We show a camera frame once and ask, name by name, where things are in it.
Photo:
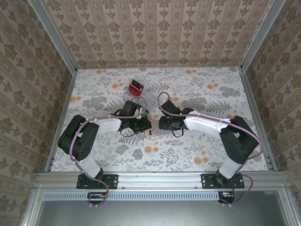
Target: gray leaf pattern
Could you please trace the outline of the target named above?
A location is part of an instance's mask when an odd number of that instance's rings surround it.
[[[161,91],[169,93],[171,101],[180,109],[190,107],[203,114],[219,118],[243,117],[255,131],[254,122],[243,94],[238,68],[119,68],[78,70],[75,88],[69,103],[64,128],[74,115],[86,118],[108,116],[123,107],[123,94],[132,79],[144,85],[143,92],[153,97]],[[154,107],[148,117],[159,120],[162,116]],[[5,132],[9,122],[2,123]],[[129,136],[132,130],[122,131]],[[219,137],[200,131],[146,138],[139,133],[123,137],[119,132],[98,131],[93,158],[105,171],[205,171],[217,170],[226,152]],[[250,161],[243,170],[266,170],[264,158]],[[57,149],[52,171],[78,170],[68,155]]]

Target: floral tablecloth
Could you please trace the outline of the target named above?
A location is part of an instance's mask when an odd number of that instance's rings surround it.
[[[132,79],[144,85],[144,92],[156,96],[161,91],[168,92],[180,109],[190,107],[220,118],[239,115],[255,131],[236,67],[78,70],[63,130],[76,114],[93,118],[122,108],[123,93]],[[149,117],[160,116],[156,107]],[[220,138],[200,131],[185,131],[180,138],[99,133],[92,155],[104,171],[216,171],[226,158]],[[51,170],[78,171],[60,148]],[[249,161],[243,170],[267,170],[263,155]]]

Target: gray panel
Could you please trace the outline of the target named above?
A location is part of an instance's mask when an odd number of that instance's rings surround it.
[[[240,204],[217,201],[43,202],[38,226],[286,226],[278,192],[251,192]]]

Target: floral wallpaper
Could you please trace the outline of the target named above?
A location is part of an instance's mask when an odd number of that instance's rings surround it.
[[[0,225],[22,220],[70,73],[25,0],[0,1]]]
[[[155,101],[161,91],[166,91],[180,109],[190,107],[220,118],[239,115],[255,131],[237,67],[78,70],[63,130],[74,115],[108,116],[122,108],[132,79],[143,84],[143,93]],[[157,104],[150,109],[150,119],[159,120],[162,115]],[[129,136],[133,132],[123,133]],[[180,138],[146,138],[144,133],[123,137],[119,132],[99,132],[92,155],[104,171],[115,172],[216,171],[227,156],[220,137],[196,130],[186,130]],[[78,169],[69,156],[58,148],[51,171],[74,170]],[[243,170],[267,170],[263,155],[249,161]]]
[[[247,74],[279,170],[301,210],[301,2],[287,0]]]
[[[78,68],[239,65],[272,0],[42,0]]]

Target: purple cable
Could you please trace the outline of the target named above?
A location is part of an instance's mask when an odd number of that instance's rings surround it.
[[[256,153],[255,155],[253,155],[253,156],[247,158],[246,161],[248,161],[248,160],[250,160],[250,159],[253,159],[253,158],[256,158],[256,157],[258,157],[259,155],[262,154],[262,152],[263,152],[262,144],[261,144],[259,138],[258,138],[254,133],[248,131],[247,129],[245,129],[245,128],[241,127],[241,126],[235,125],[235,124],[233,124],[233,123],[231,123],[231,122],[223,121],[223,120],[221,120],[221,119],[213,118],[213,117],[206,116],[206,115],[201,115],[201,114],[173,114],[173,113],[169,113],[168,111],[164,110],[164,109],[161,107],[161,104],[160,104],[160,96],[161,96],[162,94],[167,94],[168,99],[170,99],[170,96],[169,96],[169,94],[168,94],[167,92],[161,92],[161,93],[159,93],[159,95],[158,95],[158,105],[159,105],[159,108],[161,109],[161,111],[163,111],[164,113],[169,114],[169,115],[171,115],[171,116],[176,116],[176,117],[193,116],[193,117],[203,118],[203,119],[207,119],[207,120],[211,120],[211,121],[215,121],[215,122],[219,122],[219,123],[223,123],[223,124],[226,124],[226,125],[235,127],[235,128],[237,128],[237,129],[239,129],[239,130],[241,130],[241,131],[247,133],[247,134],[250,135],[251,137],[253,137],[253,138],[257,141],[257,143],[259,144],[259,146],[260,146],[260,151],[259,151],[258,153]],[[250,176],[248,176],[248,175],[246,175],[246,174],[244,174],[244,173],[242,173],[242,172],[239,171],[239,170],[241,170],[241,169],[243,168],[243,166],[244,166],[244,164],[246,163],[246,161],[239,167],[238,173],[239,173],[240,175],[242,175],[242,176],[244,176],[244,177],[247,177],[247,178],[249,178],[249,179],[251,180],[250,187],[248,188],[247,192],[243,195],[243,197],[242,197],[241,199],[237,200],[236,202],[231,203],[231,205],[235,205],[235,204],[241,202],[241,201],[248,195],[248,193],[249,193],[249,192],[251,191],[251,189],[252,189],[252,186],[253,186],[253,179],[252,179]]]
[[[145,103],[145,109],[147,109],[147,103],[146,103],[146,100],[143,98],[143,97],[134,97],[131,99],[131,101],[133,99],[139,99],[141,98],[144,103]],[[84,123],[81,124],[81,126],[79,127],[79,129],[76,131],[75,135],[74,135],[74,138],[72,139],[71,141],[71,145],[70,145],[70,149],[69,149],[69,156],[70,156],[70,159],[71,161],[75,162],[75,165],[79,168],[79,170],[89,179],[91,180],[94,180],[94,181],[97,181],[101,184],[103,184],[106,188],[106,196],[104,197],[104,199],[98,204],[98,205],[101,205],[103,204],[103,202],[107,199],[107,197],[109,196],[109,187],[107,186],[106,183],[104,183],[103,181],[99,180],[99,179],[96,179],[96,178],[93,178],[91,177],[90,175],[88,175],[84,169],[81,168],[81,166],[78,164],[78,161],[73,157],[72,155],[72,152],[73,152],[73,147],[74,147],[74,143],[76,141],[76,138],[78,137],[78,135],[80,134],[81,130],[84,128],[84,126],[91,122],[91,121],[101,121],[101,120],[104,120],[104,119],[133,119],[133,118],[137,118],[137,117],[140,117],[140,116],[143,116],[143,113],[137,115],[137,116],[114,116],[114,115],[110,115],[110,116],[106,116],[106,117],[99,117],[99,118],[93,118],[93,119],[87,119]]]

